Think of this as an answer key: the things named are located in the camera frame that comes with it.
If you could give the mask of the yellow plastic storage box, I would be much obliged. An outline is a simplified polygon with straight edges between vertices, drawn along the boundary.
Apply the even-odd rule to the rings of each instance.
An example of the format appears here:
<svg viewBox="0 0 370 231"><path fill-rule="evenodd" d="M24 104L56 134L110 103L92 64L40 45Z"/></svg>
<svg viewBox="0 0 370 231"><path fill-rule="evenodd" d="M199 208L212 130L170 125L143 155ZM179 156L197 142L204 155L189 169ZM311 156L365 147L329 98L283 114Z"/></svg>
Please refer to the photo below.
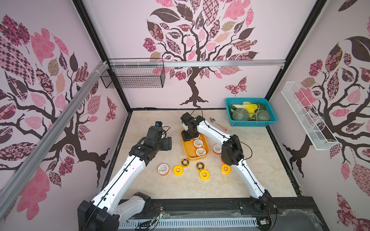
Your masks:
<svg viewBox="0 0 370 231"><path fill-rule="evenodd" d="M182 136L181 136L181 139L182 139L182 144L183 144L184 152L185 152L186 156L188 157L188 159L190 161L196 161L196 160L204 159L204 158L207 157L207 155L210 152L210 147L208 145L208 142L206 140L205 135L203 135L203 134L200 134L200 139L204 143L203 148L207 151L207 155L205 155L203 157L197 157L196 156L196 148L193 145L194 139L192 139L191 141L183 141Z"/></svg>

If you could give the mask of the black yellow tape roll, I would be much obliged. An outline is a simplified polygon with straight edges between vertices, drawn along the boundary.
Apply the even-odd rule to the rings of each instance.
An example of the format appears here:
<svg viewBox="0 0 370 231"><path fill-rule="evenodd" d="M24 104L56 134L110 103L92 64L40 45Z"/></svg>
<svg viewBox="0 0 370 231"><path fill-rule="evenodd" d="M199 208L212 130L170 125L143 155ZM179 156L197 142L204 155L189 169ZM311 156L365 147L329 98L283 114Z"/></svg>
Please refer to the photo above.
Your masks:
<svg viewBox="0 0 370 231"><path fill-rule="evenodd" d="M204 170L204 168L205 168L205 165L202 162L198 162L196 164L196 170L197 171L201 172L202 170Z"/></svg>
<svg viewBox="0 0 370 231"><path fill-rule="evenodd" d="M189 160L187 158L182 159L181 166L183 168L187 168L187 167L189 167L189 165L190 165L190 163L189 163Z"/></svg>

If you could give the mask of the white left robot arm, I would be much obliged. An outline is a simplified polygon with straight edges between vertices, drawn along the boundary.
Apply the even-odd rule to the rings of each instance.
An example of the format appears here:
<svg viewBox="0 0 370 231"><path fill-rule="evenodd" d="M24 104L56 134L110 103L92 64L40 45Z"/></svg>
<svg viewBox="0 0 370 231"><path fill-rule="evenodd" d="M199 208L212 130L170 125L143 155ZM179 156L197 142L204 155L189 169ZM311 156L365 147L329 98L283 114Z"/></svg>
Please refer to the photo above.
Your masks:
<svg viewBox="0 0 370 231"><path fill-rule="evenodd" d="M108 185L91 201L82 201L78 207L80 231L116 231L119 226L143 211L149 196L136 193L121 203L121 199L134 179L141 173L159 151L169 151L172 139L162 122L157 121L148 129L147 135L135 144L125 163Z"/></svg>

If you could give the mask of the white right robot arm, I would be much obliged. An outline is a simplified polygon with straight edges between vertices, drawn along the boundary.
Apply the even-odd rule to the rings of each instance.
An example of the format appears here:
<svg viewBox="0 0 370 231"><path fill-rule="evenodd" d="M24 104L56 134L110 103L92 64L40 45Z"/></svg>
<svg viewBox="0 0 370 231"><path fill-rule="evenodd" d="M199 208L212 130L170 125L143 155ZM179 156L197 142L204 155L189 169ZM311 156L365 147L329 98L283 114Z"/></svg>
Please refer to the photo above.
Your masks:
<svg viewBox="0 0 370 231"><path fill-rule="evenodd" d="M277 209L269 191L257 180L249 168L241 146L243 142L236 134L229 135L222 132L211 125L204 117L193 117L190 113L183 114L181 122L184 128L181 132L184 141L190 141L203 134L221 146L222 161L232 167L243 179L250 197L254 199L254 209L257 213Z"/></svg>

